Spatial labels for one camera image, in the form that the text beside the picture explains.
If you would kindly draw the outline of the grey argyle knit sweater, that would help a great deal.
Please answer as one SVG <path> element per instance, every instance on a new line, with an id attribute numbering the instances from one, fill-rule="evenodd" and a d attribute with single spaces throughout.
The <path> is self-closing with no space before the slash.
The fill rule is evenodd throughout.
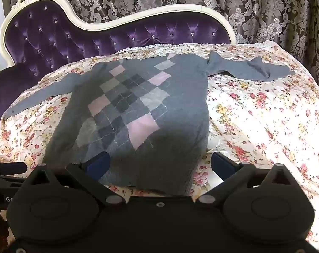
<path id="1" fill-rule="evenodd" d="M 91 170 L 102 184 L 187 195 L 208 144 L 208 78 L 223 72 L 260 82 L 292 74 L 288 66 L 260 57 L 232 61 L 216 52 L 206 59 L 195 54 L 123 59 L 69 73 L 7 109 L 4 117 L 69 94 L 44 163 L 59 168 L 109 154 L 107 173 Z"/>

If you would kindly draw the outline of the floral bed cover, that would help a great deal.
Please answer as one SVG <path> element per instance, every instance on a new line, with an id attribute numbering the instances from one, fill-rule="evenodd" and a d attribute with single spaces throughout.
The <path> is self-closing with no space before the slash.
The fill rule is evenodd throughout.
<path id="1" fill-rule="evenodd" d="M 174 54 L 211 52 L 234 61 L 261 57 L 266 63 L 287 65 L 293 75 L 272 82 L 254 82 L 218 74 L 209 78 L 209 143 L 193 177 L 190 195 L 197 198 L 220 184 L 210 167 L 212 152 L 259 168 L 275 163 L 287 166 L 309 198 L 315 220 L 307 240 L 319 250 L 319 86 L 308 70 L 272 42 L 232 46 L 229 44 L 154 45 L 128 48 L 114 55 L 69 63 L 46 75 L 37 86 L 20 95 L 24 99 L 61 80 L 66 74 L 83 74 L 96 63 L 121 59 L 145 59 Z"/>

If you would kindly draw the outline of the purple tufted chaise sofa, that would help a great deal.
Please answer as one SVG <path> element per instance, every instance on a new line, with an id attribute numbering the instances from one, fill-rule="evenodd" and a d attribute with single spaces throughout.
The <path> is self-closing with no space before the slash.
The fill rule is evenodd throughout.
<path id="1" fill-rule="evenodd" d="M 201 5 L 160 6 L 105 23 L 81 20 L 67 0 L 19 0 L 0 27 L 0 119 L 26 89 L 71 62 L 154 44 L 235 44 L 227 19 Z"/>

